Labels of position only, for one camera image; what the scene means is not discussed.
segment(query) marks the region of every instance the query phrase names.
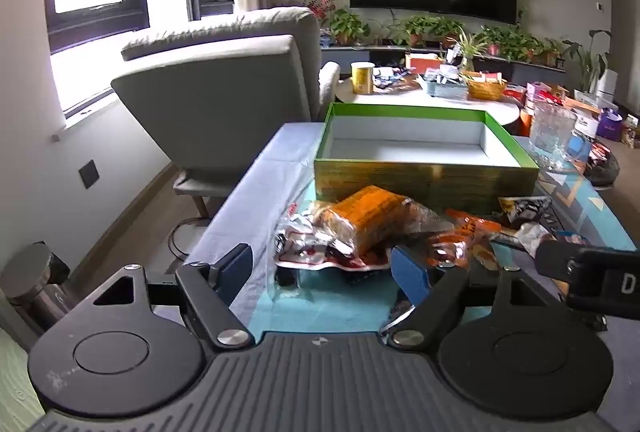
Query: purple bag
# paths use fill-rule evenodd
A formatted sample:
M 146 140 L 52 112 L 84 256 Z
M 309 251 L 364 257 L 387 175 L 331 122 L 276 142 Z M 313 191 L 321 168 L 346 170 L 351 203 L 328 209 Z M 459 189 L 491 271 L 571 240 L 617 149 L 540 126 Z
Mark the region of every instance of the purple bag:
M 622 134 L 622 116 L 610 108 L 604 109 L 596 134 L 610 141 L 620 141 Z

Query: clear glass jar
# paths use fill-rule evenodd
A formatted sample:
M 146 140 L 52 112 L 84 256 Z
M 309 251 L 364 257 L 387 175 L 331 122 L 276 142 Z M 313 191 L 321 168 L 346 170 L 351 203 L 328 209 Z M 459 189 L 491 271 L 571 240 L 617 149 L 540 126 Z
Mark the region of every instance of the clear glass jar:
M 562 106 L 544 101 L 535 102 L 534 113 L 529 153 L 540 168 L 560 170 L 577 116 Z

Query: basket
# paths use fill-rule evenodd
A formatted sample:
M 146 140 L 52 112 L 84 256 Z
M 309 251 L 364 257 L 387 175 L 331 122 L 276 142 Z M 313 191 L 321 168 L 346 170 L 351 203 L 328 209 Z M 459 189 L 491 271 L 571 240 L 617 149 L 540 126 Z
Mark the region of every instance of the basket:
M 504 89 L 507 88 L 505 79 L 500 81 L 476 81 L 467 78 L 466 84 L 469 88 L 469 96 L 487 101 L 498 101 Z

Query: gray armchair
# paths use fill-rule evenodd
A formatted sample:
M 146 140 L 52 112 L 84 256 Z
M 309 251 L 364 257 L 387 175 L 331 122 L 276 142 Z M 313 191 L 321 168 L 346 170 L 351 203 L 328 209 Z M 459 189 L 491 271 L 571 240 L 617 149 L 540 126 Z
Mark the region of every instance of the gray armchair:
M 319 25 L 306 8 L 190 22 L 122 49 L 111 83 L 182 173 L 178 194 L 226 197 L 285 123 L 321 121 L 340 68 L 320 69 Z

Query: white air purifier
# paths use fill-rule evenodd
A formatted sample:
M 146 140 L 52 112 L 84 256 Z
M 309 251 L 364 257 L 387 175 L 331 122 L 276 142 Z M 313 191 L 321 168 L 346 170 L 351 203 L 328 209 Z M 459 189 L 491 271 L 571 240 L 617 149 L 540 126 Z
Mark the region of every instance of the white air purifier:
M 596 85 L 596 96 L 613 102 L 613 93 L 616 90 L 616 82 L 618 81 L 618 73 L 608 68 L 604 71 L 602 78 L 598 80 Z

